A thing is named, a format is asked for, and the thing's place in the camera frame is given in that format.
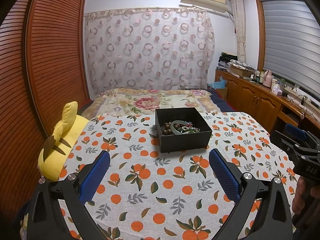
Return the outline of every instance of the silver bolt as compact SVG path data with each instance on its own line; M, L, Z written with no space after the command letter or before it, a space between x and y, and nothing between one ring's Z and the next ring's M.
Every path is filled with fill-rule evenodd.
M76 175L73 173L68 175L68 180L74 180L75 178L76 178Z
M275 183L278 183L278 184L281 183L281 179L279 179L279 178L274 178L274 181L275 181Z
M44 184L44 182L45 182L45 178L44 177L39 179L39 184Z
M250 173L245 173L243 176L245 179L252 179L252 175Z

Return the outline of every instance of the wooden window frame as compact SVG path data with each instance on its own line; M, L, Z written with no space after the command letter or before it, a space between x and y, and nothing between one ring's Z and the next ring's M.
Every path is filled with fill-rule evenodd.
M258 70L263 70L264 58L266 52L266 24L264 20L264 12L262 2L256 0L259 18L259 58L258 58Z

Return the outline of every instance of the curtain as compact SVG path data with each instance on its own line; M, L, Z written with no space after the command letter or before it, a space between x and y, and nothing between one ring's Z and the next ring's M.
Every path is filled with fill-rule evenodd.
M86 60L96 94L118 87L206 88L214 50L206 11L124 9L85 17Z
M236 27L238 60L246 62L245 58L245 14L243 0L231 0L233 20Z

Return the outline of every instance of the table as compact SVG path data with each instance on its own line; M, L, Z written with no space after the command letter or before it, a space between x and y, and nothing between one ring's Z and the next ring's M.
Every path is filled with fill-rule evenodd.
M213 148L241 172L266 180L279 177L292 203L299 177L293 163L252 117L241 112L201 115L212 128L207 148L172 153L160 153L154 115L94 118L60 178L79 172L101 150L110 153L111 166L85 206L111 239L211 239L234 206L209 166ZM239 238L248 233L259 205L256 200ZM80 238L63 201L60 206L71 234Z

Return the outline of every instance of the black box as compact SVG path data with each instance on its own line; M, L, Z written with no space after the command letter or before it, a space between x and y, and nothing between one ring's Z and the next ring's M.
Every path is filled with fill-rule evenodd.
M163 135L160 126L176 120L192 122L200 132ZM156 129L162 153L207 147L212 134L212 129L194 107L156 109Z

